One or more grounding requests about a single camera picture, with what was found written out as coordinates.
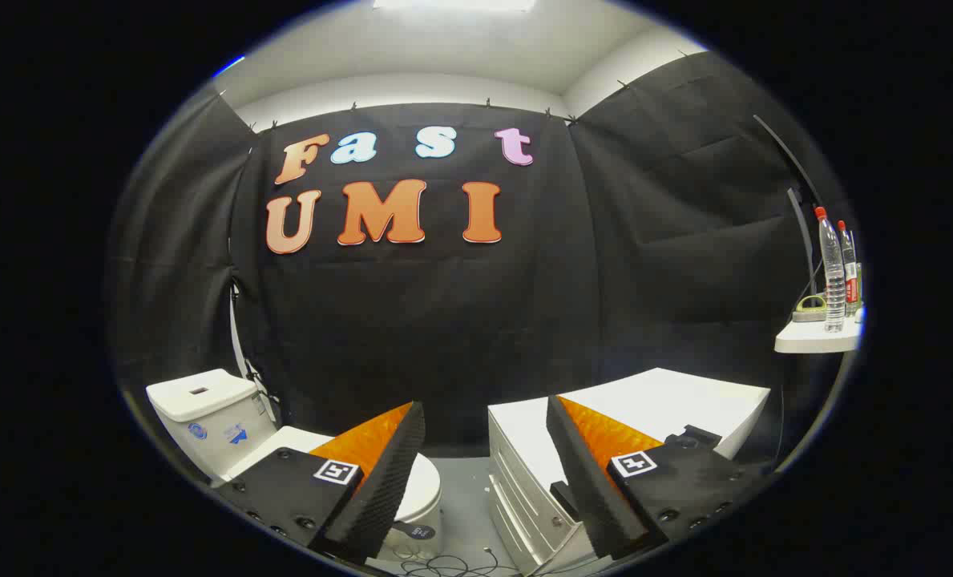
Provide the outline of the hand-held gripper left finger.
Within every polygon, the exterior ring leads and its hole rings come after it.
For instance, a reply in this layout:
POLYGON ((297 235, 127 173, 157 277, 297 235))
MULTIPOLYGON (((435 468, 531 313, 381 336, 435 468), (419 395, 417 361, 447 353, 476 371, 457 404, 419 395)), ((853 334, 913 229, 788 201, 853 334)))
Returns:
POLYGON ((410 401, 317 448, 264 449, 217 493, 299 547, 363 563, 394 525, 425 431, 422 403, 410 401))

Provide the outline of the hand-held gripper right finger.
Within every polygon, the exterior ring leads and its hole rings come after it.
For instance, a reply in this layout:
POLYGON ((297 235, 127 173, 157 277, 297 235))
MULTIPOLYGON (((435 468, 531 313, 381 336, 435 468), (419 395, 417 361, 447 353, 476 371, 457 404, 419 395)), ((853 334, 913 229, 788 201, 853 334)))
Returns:
POLYGON ((696 535, 772 469, 722 456, 721 438, 699 427, 658 441, 558 395, 546 427, 595 555, 616 561, 696 535))

